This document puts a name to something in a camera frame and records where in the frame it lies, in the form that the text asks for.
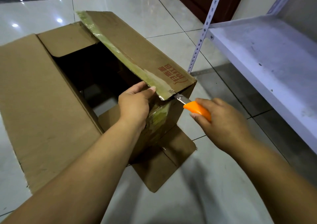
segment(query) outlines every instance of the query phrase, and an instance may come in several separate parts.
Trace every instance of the orange handle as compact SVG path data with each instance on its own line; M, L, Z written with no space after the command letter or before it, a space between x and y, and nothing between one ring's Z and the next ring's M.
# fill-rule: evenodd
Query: orange handle
M204 118L206 118L209 122L211 122L211 114L208 110L206 110L203 106L198 104L195 101L192 101L190 103L185 104L184 109L189 110L192 113L197 113L202 115Z

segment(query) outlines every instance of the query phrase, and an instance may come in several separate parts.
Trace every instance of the hand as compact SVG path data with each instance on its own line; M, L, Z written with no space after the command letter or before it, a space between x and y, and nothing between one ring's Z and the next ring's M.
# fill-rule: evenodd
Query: hand
M149 98L156 91L155 86L141 91L146 83L141 81L119 96L120 119L134 125L140 130L145 127L145 119L149 114Z
M191 116L219 149L229 153L237 145L252 143L254 139L248 129L247 121L234 107L219 98L213 100L196 98L196 102L210 112L211 122L199 114L191 113Z

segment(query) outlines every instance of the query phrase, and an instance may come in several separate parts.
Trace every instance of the cardboard box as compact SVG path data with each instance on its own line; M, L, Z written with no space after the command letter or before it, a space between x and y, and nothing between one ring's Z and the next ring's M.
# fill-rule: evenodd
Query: cardboard box
M80 12L82 22L0 47L0 111L34 193L87 150L120 117L99 118L80 91L98 84L118 96L144 80L157 87L130 163L156 192L196 149L177 127L196 80L112 12Z

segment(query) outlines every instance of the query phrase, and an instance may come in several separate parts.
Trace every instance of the person's right arm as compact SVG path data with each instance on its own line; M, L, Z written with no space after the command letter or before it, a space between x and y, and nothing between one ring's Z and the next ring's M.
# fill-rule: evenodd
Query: person's right arm
M211 113L211 123L191 114L209 139L248 175L275 224L317 223L317 190L277 153L252 137L246 119L221 99L196 101Z

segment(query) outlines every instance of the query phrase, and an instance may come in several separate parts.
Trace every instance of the finger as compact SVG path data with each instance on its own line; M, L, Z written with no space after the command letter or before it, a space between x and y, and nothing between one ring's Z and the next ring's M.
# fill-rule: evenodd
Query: finger
M144 97L146 99L150 99L154 95L155 92L156 92L156 87L155 86L150 87L147 90L141 91L141 93L144 95Z
M125 93L131 94L131 95L139 93L145 86L146 86L146 83L144 81L141 81L141 82L131 86L129 89L127 89L125 91Z
M195 101L202 105L204 108L206 108L207 110L209 110L209 112L211 112L214 108L217 107L217 104L211 100L207 100L207 99L202 99L202 98L196 98Z
M201 126L203 131L206 131L207 127L210 126L210 122L202 115L197 113L191 113L190 115Z
M225 102L224 100L222 100L220 98L213 98L212 101L219 106L224 106L227 104L227 102Z

